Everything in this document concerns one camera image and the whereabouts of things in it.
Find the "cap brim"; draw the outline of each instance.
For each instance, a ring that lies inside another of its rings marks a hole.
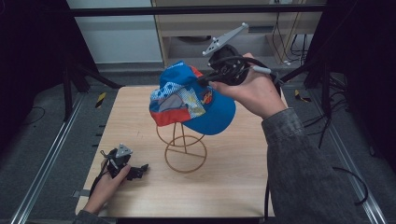
[[[186,127],[202,134],[213,135],[224,131],[233,121],[235,101],[213,90],[214,103],[195,119],[182,122]]]

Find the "black curtain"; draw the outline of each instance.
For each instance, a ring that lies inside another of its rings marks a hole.
[[[313,60],[318,55],[323,59],[327,57],[333,72],[346,75],[349,102],[357,115],[357,121],[361,123],[362,130],[376,155],[388,160],[396,172],[394,2],[328,2],[341,8],[335,12],[323,13],[307,60]],[[329,36],[332,37],[331,44],[323,49],[321,46]],[[313,80],[318,80],[318,71],[312,71],[309,76]]]
[[[35,96],[62,83],[70,59],[98,73],[75,19],[44,13],[69,9],[65,0],[2,1],[0,153],[32,109]]]

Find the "hand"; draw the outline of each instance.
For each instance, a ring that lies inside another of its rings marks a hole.
[[[130,165],[122,168],[119,174],[112,178],[105,170],[105,174],[96,184],[96,187],[83,210],[98,215],[105,203],[114,195],[121,182],[125,179],[131,169]]]
[[[253,58],[250,53],[244,57]],[[209,82],[209,85],[223,95],[241,103],[247,110],[266,119],[286,109],[276,91],[270,75],[249,70],[247,78],[238,86],[228,86],[222,82]]]

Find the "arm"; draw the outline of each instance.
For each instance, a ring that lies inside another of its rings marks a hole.
[[[105,172],[88,200],[85,207],[79,211],[74,224],[90,224],[99,223],[107,224],[107,222],[99,218],[97,215],[102,210],[105,203],[114,195],[121,182],[125,179],[131,169],[130,165],[126,165],[120,170],[120,173],[112,178],[109,172]]]
[[[287,109],[269,75],[250,70],[239,86],[212,88],[263,118],[268,142],[268,183],[279,223],[359,223],[351,196],[293,109]]]

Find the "wire hat stand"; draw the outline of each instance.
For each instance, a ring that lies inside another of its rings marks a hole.
[[[168,166],[179,173],[192,173],[201,168],[207,157],[207,149],[201,137],[196,137],[187,133],[182,123],[176,122],[173,125],[172,136],[170,140],[165,140],[165,133],[160,134],[160,128],[157,126],[157,134],[166,144],[164,156]]]

